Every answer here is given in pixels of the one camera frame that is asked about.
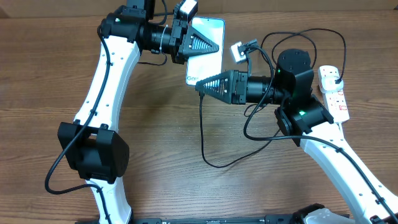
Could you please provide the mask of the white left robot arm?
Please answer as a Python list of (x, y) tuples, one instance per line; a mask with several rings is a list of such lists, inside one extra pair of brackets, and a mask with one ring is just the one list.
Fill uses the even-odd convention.
[(119, 135), (119, 115), (130, 76), (143, 51), (185, 65), (188, 85), (221, 70), (222, 19), (197, 16), (196, 1), (182, 1), (172, 24), (154, 22), (154, 1), (128, 1), (97, 28), (101, 55), (86, 99), (72, 123), (61, 123), (60, 157), (85, 180), (99, 210), (99, 223), (131, 223), (133, 212), (123, 175), (129, 146)]

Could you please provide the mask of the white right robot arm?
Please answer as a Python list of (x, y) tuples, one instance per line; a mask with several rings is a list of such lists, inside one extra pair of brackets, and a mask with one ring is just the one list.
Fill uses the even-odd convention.
[(281, 135), (246, 138), (252, 141), (291, 139), (324, 171), (348, 204), (352, 223), (397, 223), (397, 196), (385, 188), (342, 136), (331, 113), (312, 93), (314, 78), (307, 52), (283, 51), (269, 77), (228, 70), (195, 85), (227, 104), (277, 105), (274, 111)]

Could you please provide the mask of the blue screen smartphone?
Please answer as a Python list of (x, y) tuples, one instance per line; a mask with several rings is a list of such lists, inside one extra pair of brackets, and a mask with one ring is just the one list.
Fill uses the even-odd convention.
[(218, 18), (194, 17), (192, 26), (219, 46), (214, 53), (190, 57), (187, 62), (186, 84), (196, 82), (221, 73), (224, 45), (225, 22)]

